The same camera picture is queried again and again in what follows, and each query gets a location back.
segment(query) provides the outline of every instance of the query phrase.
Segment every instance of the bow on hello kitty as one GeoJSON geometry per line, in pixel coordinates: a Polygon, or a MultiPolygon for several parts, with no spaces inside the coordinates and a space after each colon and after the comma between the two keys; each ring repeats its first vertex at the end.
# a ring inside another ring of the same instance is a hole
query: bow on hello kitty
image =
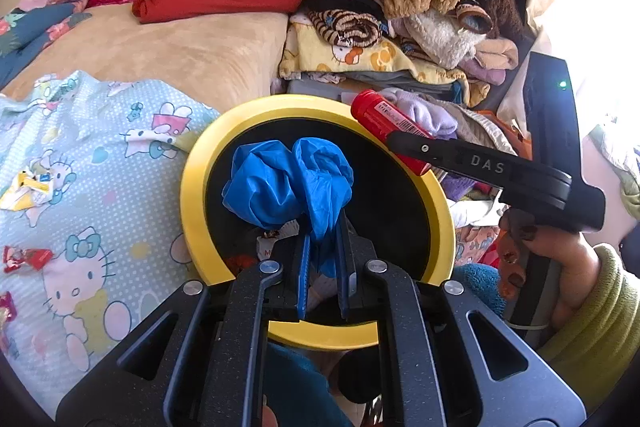
{"type": "Polygon", "coordinates": [[[100,250],[100,234],[92,233],[85,239],[79,239],[77,235],[70,235],[65,246],[65,257],[70,263],[78,257],[94,257],[100,250]]]}

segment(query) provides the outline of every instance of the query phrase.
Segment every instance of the green sleeve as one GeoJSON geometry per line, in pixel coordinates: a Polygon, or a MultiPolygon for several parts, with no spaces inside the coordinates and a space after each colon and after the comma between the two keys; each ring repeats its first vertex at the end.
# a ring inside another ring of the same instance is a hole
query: green sleeve
{"type": "Polygon", "coordinates": [[[640,346],[640,280],[616,251],[599,245],[600,274],[582,307],[538,354],[593,411],[640,346]]]}

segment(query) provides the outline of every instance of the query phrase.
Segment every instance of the white barcode label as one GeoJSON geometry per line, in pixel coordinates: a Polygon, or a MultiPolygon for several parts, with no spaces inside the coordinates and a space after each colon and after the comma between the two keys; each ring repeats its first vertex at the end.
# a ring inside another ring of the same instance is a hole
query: white barcode label
{"type": "Polygon", "coordinates": [[[378,102],[374,109],[380,114],[384,114],[389,120],[395,123],[401,131],[417,134],[428,138],[427,134],[420,130],[411,120],[407,119],[393,105],[388,102],[378,102]]]}

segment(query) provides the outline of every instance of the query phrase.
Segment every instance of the silver screw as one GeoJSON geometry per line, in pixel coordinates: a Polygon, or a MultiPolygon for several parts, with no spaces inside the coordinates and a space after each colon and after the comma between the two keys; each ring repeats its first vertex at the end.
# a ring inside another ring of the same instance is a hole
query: silver screw
{"type": "Polygon", "coordinates": [[[184,283],[182,291],[187,295],[197,295],[199,293],[202,293],[203,288],[204,286],[200,281],[187,281],[186,283],[184,283]]]}
{"type": "Polygon", "coordinates": [[[373,273],[384,273],[387,268],[388,266],[382,259],[371,259],[371,261],[367,263],[367,269],[373,273]]]}
{"type": "Polygon", "coordinates": [[[449,280],[444,283],[444,291],[449,295],[460,295],[465,290],[465,287],[458,281],[449,280]]]}
{"type": "Polygon", "coordinates": [[[262,273],[276,273],[280,269],[278,261],[262,261],[260,263],[260,271],[262,273]]]}

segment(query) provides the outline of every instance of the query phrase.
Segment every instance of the red cylindrical container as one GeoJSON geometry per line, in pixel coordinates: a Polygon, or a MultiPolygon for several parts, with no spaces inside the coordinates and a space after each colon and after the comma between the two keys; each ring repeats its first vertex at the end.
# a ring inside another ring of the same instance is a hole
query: red cylindrical container
{"type": "MultiPolygon", "coordinates": [[[[386,137],[391,131],[405,131],[433,139],[431,134],[421,129],[413,120],[373,89],[364,90],[353,99],[351,115],[384,144],[386,144],[386,137]]],[[[422,176],[431,168],[431,164],[421,160],[400,154],[397,156],[418,176],[422,176]]]]}

